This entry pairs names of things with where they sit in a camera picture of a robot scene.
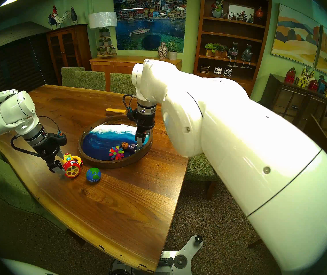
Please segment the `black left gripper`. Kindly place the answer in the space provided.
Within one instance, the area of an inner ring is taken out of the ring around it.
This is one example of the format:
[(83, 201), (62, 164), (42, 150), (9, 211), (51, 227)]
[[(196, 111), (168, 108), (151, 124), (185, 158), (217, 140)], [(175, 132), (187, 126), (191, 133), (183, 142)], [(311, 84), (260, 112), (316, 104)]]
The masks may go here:
[(66, 144), (67, 137), (64, 133), (48, 133), (44, 138), (43, 143), (34, 146), (34, 150), (41, 155), (41, 158), (46, 163), (49, 163), (49, 170), (52, 173), (64, 175), (65, 169), (59, 160), (55, 160), (55, 157), (58, 156), (58, 158), (64, 160), (64, 154), (60, 147)]

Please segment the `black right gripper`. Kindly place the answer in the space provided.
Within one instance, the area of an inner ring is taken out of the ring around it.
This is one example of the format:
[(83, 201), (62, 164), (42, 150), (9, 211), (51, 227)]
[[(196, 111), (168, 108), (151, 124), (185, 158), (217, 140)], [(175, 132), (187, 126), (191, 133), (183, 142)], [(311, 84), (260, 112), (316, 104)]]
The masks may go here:
[(129, 120), (135, 122), (137, 126), (135, 140), (137, 141), (137, 151), (139, 151), (144, 143), (149, 142), (151, 129), (155, 125), (155, 111), (146, 115), (138, 111), (138, 109), (129, 109)]

